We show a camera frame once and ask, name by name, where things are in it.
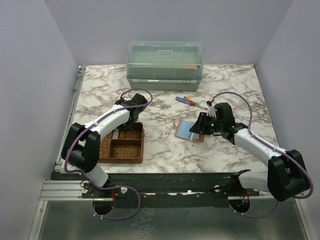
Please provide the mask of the tan leather card holder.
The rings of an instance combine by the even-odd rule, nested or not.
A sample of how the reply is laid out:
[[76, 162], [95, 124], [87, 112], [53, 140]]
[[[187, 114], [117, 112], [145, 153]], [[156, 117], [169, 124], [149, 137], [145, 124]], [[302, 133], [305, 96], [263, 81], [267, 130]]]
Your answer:
[[175, 127], [175, 138], [186, 140], [194, 143], [203, 143], [205, 136], [203, 134], [190, 132], [191, 127], [194, 124], [192, 122], [187, 122], [180, 120], [178, 125]]

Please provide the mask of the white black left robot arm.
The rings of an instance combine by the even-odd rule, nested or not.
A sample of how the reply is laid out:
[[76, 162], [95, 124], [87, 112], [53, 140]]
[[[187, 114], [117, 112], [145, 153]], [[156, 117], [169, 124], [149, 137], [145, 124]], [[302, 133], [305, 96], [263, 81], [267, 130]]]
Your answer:
[[124, 92], [109, 111], [86, 124], [74, 123], [70, 126], [61, 150], [66, 173], [82, 173], [94, 184], [93, 191], [101, 198], [111, 191], [108, 174], [99, 164], [101, 141], [115, 129], [131, 130], [139, 114], [152, 102], [136, 93], [125, 100]]

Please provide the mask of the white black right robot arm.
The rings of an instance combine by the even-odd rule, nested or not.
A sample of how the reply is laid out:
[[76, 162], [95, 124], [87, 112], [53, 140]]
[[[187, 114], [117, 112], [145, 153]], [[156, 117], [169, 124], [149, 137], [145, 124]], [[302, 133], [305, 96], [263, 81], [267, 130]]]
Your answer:
[[199, 135], [221, 135], [267, 167], [267, 172], [238, 172], [236, 180], [230, 183], [230, 191], [234, 195], [241, 196], [248, 189], [256, 189], [269, 192], [276, 200], [283, 202], [311, 189], [300, 152], [286, 151], [251, 134], [248, 126], [235, 121], [232, 108], [226, 102], [217, 103], [211, 109], [214, 113], [201, 112], [189, 131]]

